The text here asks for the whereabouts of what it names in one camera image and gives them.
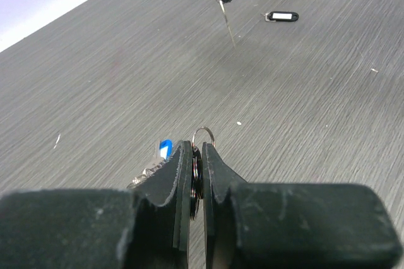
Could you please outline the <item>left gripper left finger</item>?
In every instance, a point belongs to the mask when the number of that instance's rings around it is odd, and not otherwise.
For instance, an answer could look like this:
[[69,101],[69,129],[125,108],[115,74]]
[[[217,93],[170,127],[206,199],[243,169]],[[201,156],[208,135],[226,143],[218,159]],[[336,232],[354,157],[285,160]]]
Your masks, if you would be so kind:
[[1,198],[2,268],[187,268],[192,148],[133,189],[19,190]]

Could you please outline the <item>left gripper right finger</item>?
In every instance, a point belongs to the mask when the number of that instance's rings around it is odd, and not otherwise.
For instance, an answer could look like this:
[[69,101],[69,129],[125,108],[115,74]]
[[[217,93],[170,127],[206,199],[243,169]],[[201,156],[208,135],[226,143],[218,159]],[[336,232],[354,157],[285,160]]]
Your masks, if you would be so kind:
[[403,246],[383,201],[352,183],[247,182],[202,148],[207,268],[393,268]]

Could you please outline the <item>grey keyring holder red handle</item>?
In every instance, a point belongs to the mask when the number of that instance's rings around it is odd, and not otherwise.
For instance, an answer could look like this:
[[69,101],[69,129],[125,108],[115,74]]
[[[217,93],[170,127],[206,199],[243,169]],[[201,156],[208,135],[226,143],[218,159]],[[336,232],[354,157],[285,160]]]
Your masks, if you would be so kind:
[[[215,146],[215,138],[212,131],[206,127],[202,126],[198,128],[194,133],[191,140],[191,148],[193,152],[193,162],[192,162],[192,176],[191,176],[191,202],[190,202],[190,218],[191,220],[195,220],[198,210],[199,210],[199,201],[203,199],[203,162],[201,151],[195,145],[196,135],[199,131],[204,130],[206,131],[211,139],[211,144]],[[157,144],[156,144],[156,151],[154,154],[153,160],[143,169],[143,172],[136,176],[127,186],[128,189],[134,189],[141,183],[143,183],[146,179],[152,176],[157,170],[159,170],[164,163],[168,161],[164,160],[157,156]]]

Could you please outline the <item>blue key tag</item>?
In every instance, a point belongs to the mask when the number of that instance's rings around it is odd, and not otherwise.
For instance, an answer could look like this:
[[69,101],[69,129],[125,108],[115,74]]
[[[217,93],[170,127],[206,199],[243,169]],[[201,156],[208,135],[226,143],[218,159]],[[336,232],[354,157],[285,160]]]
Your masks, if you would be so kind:
[[171,156],[173,142],[171,140],[159,141],[157,147],[157,156],[167,160]]

